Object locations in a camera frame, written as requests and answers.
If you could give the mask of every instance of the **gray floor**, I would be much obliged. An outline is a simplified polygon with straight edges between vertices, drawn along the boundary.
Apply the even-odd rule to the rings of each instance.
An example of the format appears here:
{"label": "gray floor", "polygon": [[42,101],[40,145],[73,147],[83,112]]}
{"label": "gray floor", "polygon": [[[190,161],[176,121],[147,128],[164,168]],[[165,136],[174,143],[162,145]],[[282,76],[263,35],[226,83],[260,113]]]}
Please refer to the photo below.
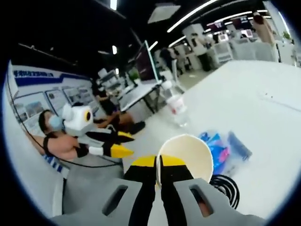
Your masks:
{"label": "gray floor", "polygon": [[184,86],[184,88],[190,89],[212,72],[213,70],[209,72],[205,72],[203,70],[187,72],[183,75],[180,75],[179,81],[182,84],[182,86]]}

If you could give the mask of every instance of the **water bottle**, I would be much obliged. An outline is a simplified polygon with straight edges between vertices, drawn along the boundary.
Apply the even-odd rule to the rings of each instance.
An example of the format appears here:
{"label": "water bottle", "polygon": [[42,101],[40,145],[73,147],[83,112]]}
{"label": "water bottle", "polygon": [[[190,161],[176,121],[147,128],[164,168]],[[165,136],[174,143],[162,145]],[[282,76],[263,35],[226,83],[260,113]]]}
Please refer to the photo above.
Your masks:
{"label": "water bottle", "polygon": [[180,127],[187,125],[187,106],[184,104],[182,95],[173,87],[171,81],[165,81],[162,84],[163,95],[173,120]]}

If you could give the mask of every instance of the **black wire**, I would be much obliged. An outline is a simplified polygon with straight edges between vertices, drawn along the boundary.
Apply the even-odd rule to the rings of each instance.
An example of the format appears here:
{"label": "black wire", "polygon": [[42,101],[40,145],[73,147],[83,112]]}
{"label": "black wire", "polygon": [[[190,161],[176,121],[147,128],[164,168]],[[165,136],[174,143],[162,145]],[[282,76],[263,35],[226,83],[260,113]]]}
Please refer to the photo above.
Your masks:
{"label": "black wire", "polygon": [[[18,113],[18,111],[17,111],[17,109],[16,109],[15,102],[14,102],[14,99],[13,99],[13,95],[12,95],[11,90],[10,90],[9,78],[8,78],[8,72],[7,72],[7,83],[8,83],[8,90],[9,90],[9,95],[10,95],[10,98],[11,98],[11,102],[12,102],[12,105],[14,106],[15,112],[16,112],[16,114],[17,114],[17,116],[18,116],[20,122],[22,123],[23,127],[25,128],[25,130],[26,130],[26,132],[29,134],[29,136],[31,136],[32,139],[33,139],[33,140],[34,140],[41,148],[43,148],[43,150],[45,150],[44,147],[43,147],[42,145],[40,145],[40,144],[38,143],[38,141],[33,137],[33,135],[28,131],[27,127],[24,125],[24,122],[23,122],[23,120],[21,119],[21,117],[20,117],[20,115],[19,115],[19,113]],[[86,166],[86,165],[74,163],[74,162],[71,162],[71,161],[67,161],[67,160],[64,160],[64,159],[60,159],[60,158],[58,158],[58,157],[56,157],[56,158],[59,159],[59,160],[62,160],[62,161],[64,161],[64,162],[73,164],[73,165],[82,166],[82,167],[87,167],[87,168],[104,168],[104,167],[109,167],[109,166],[118,166],[118,165],[121,165],[121,163],[116,163],[115,161],[112,161],[112,160],[109,160],[109,159],[105,159],[105,158],[103,158],[103,159],[105,159],[105,160],[107,160],[107,161],[114,162],[115,164],[105,165],[105,166]]]}
{"label": "black wire", "polygon": [[239,204],[239,189],[233,179],[225,175],[213,175],[209,182],[212,186],[224,193],[228,198],[231,207],[237,208]]}

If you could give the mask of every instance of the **white paper cup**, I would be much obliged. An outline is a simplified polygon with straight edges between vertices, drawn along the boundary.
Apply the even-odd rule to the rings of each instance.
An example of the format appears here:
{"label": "white paper cup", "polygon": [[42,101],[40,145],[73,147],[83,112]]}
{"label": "white paper cup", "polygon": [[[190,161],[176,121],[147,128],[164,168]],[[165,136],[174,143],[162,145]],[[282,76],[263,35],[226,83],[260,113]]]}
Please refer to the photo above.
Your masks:
{"label": "white paper cup", "polygon": [[169,155],[182,159],[194,178],[209,182],[213,174],[213,159],[208,145],[192,135],[180,135],[166,141],[156,159],[157,184],[161,188],[160,155]]}

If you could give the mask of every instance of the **white tabletop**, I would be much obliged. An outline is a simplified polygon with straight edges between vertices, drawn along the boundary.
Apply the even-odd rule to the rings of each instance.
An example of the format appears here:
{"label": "white tabletop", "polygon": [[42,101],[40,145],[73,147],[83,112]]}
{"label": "white tabletop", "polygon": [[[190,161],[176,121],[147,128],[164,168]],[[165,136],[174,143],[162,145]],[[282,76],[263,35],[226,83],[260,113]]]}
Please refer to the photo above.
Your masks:
{"label": "white tabletop", "polygon": [[[232,177],[240,190],[237,210],[269,218],[286,200],[300,172],[300,84],[300,68],[263,61],[228,62],[183,95],[190,118],[186,128],[171,122],[166,107],[146,121],[136,140],[126,144],[135,154],[123,160],[125,171],[135,158],[156,154],[173,136],[232,130],[253,152],[249,163]],[[290,100],[289,106],[268,101],[265,93],[281,102]],[[159,191],[153,206],[149,225],[167,225]]]}
{"label": "white tabletop", "polygon": [[151,92],[157,85],[160,83],[153,84],[139,84],[135,89],[125,94],[119,101],[120,110],[122,112],[128,110],[131,106],[133,106],[137,101],[141,98],[145,97],[149,92]]}

